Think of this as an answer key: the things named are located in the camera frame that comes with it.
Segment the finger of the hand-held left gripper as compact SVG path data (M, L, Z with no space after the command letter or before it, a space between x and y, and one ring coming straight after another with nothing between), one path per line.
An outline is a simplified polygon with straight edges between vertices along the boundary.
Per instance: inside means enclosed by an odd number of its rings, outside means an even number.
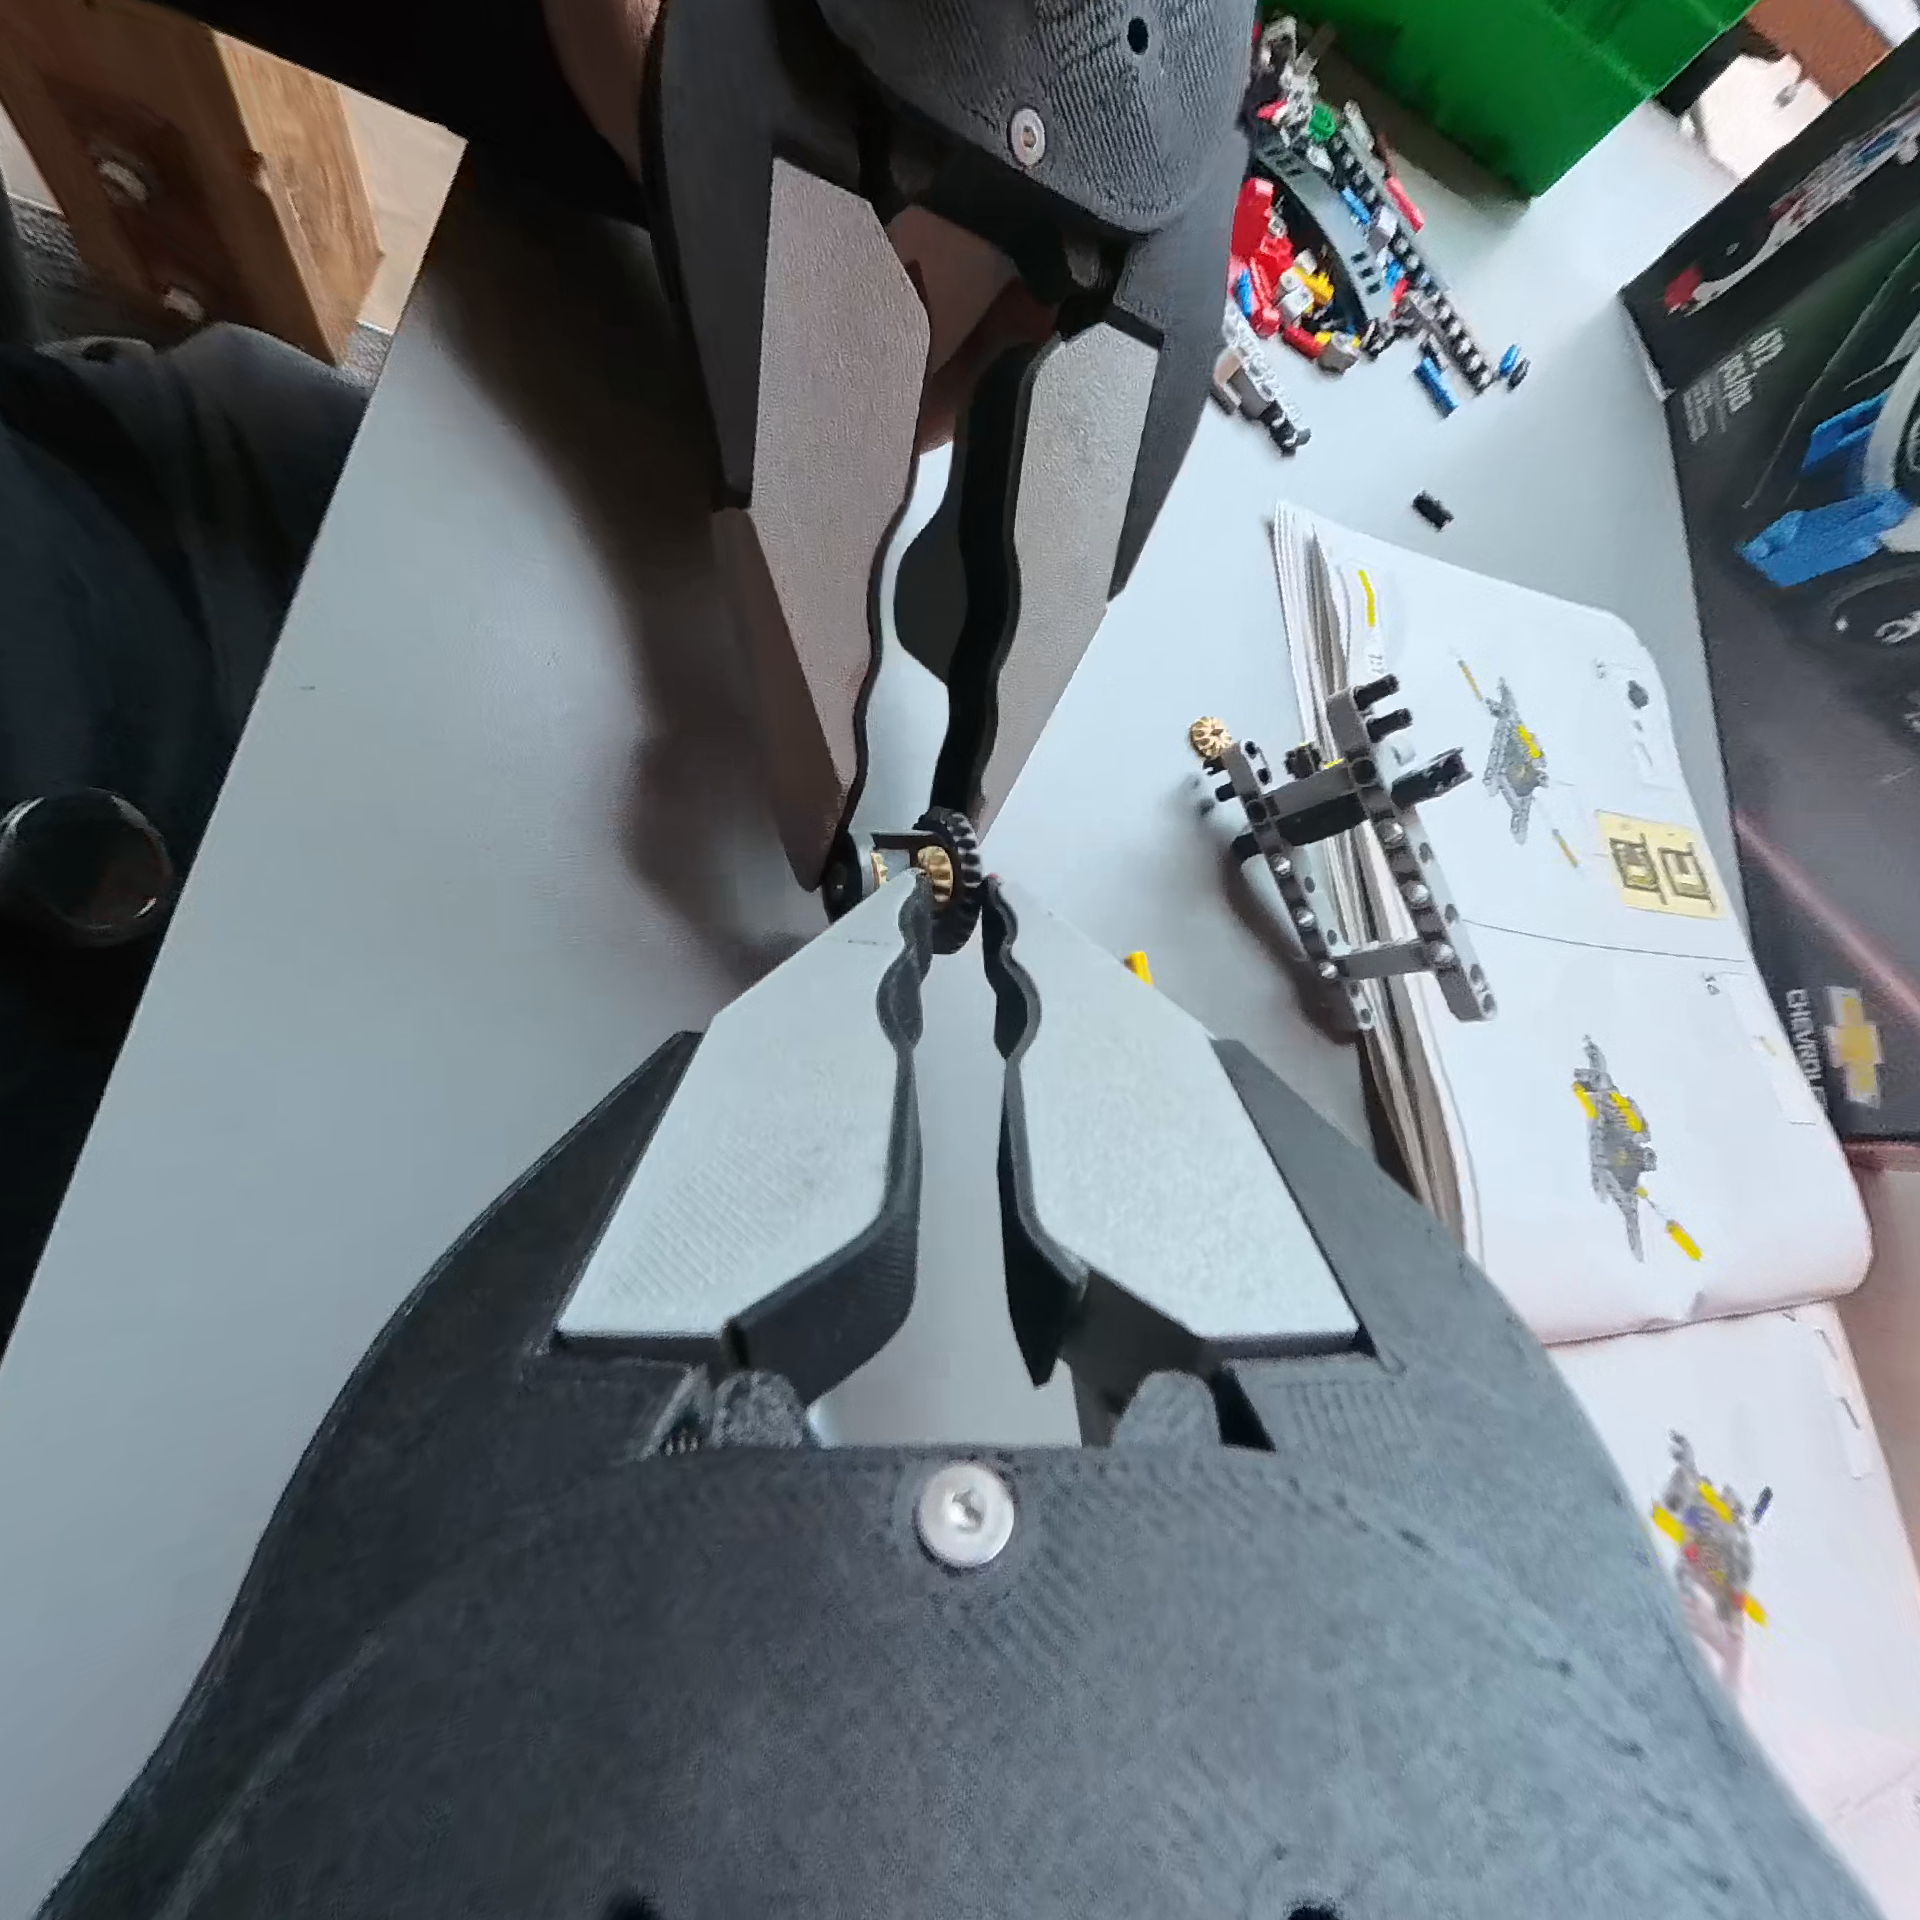
M1151 345L1089 324L977 381L890 592L901 650L945 696L933 807L1002 810L1098 637L1154 368Z
M827 887L868 767L878 569L918 467L925 299L868 199L771 169L746 502L713 520L784 856Z

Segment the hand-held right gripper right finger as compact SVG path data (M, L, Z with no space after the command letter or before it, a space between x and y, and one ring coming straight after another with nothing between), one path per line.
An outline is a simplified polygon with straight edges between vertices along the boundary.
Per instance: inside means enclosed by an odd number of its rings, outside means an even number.
M1002 1054L1002 1282L1035 1385L1362 1349L1362 1323L1210 1031L990 880L982 968Z

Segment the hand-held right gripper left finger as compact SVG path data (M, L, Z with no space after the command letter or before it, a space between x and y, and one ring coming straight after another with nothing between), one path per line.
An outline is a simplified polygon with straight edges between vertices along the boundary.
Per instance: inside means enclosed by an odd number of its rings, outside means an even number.
M557 1314L564 1349L765 1372L808 1409L904 1326L930 904L921 871L888 880L709 1022Z

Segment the grey toy differential gear assembly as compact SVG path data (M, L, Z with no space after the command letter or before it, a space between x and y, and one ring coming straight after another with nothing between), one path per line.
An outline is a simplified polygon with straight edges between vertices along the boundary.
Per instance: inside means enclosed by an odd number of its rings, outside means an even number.
M971 939L971 932L978 924L987 869L978 860L978 835L971 831L971 821L951 807L925 810L925 816L918 816L906 831L840 835L835 849L829 851L829 864L822 871L820 887L827 913L840 920L890 880L918 874L912 851L930 839L944 841L952 851L958 874L958 896L945 911L933 908L930 887L925 883L930 901L930 954L958 954Z

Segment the grey beam frame assembly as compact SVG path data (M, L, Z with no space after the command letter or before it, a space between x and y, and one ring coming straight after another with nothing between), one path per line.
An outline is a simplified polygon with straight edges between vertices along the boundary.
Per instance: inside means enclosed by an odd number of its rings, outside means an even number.
M1419 802L1465 783L1465 759L1450 747L1414 772L1390 772L1381 747L1410 725L1407 708L1384 708L1396 692L1396 675L1377 675L1325 696L1323 723L1335 754L1295 745L1284 759L1284 776L1249 737L1233 737L1224 764L1202 764L1210 800L1239 810L1233 856L1262 864L1308 974L1358 1035L1377 1025L1372 990L1416 974L1437 984L1454 1020L1495 1015L1492 985L1419 821ZM1388 896L1410 929L1405 936L1348 936L1323 856L1325 841L1345 835L1358 851L1381 856Z

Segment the black toy set box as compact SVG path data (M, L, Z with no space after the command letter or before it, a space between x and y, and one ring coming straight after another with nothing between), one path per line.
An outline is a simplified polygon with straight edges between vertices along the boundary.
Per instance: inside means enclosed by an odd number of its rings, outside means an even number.
M1750 943L1844 1139L1916 1144L1916 37L1619 299L1660 384Z

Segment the person's left hand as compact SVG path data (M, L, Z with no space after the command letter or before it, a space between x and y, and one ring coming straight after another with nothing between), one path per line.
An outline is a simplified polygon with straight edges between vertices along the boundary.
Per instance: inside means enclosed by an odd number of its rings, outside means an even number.
M918 415L918 453L927 453L951 445L977 381L1002 353L1051 341L1059 307L1037 299L991 242L927 207L904 207L888 238L930 324Z

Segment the pile of loose toy bricks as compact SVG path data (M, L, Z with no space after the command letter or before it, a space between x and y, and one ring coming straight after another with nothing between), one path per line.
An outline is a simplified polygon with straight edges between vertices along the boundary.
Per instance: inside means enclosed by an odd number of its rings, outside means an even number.
M1328 44L1284 2L1257 2L1210 403L1284 458L1308 445L1308 422L1278 381L1278 350L1343 379L1407 342L1444 417L1463 394L1519 390L1531 371L1520 345L1484 350L1454 299L1388 138L1355 100L1323 96Z

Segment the building instruction booklet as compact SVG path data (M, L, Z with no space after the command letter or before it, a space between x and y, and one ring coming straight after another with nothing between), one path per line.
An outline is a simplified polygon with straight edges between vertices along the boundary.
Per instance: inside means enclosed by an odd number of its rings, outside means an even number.
M1295 505L1269 526L1301 716L1395 675L1488 1020L1432 974L1364 1035L1419 1197L1616 1456L1708 1668L1882 1917L1916 1917L1916 1560L1838 1301L1872 1259L1764 990L1668 690L1613 615Z

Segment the green plastic bin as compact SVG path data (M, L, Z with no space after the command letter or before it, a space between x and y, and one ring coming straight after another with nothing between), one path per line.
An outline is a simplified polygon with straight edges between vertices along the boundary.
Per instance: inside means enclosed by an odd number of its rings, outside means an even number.
M1536 199L1748 2L1260 2Z

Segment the black round badge reel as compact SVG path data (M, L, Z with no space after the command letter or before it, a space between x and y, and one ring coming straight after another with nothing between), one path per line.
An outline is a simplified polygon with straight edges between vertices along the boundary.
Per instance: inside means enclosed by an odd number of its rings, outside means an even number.
M180 869L151 816L104 787L29 797L2 814L2 929L63 946L157 933Z

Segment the wooden cabinet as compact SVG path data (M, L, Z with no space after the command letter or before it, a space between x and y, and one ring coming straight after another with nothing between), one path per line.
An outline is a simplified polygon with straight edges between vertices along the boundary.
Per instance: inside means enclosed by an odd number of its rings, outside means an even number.
M154 2L2 2L2 110L134 307L350 358L383 244L334 81Z

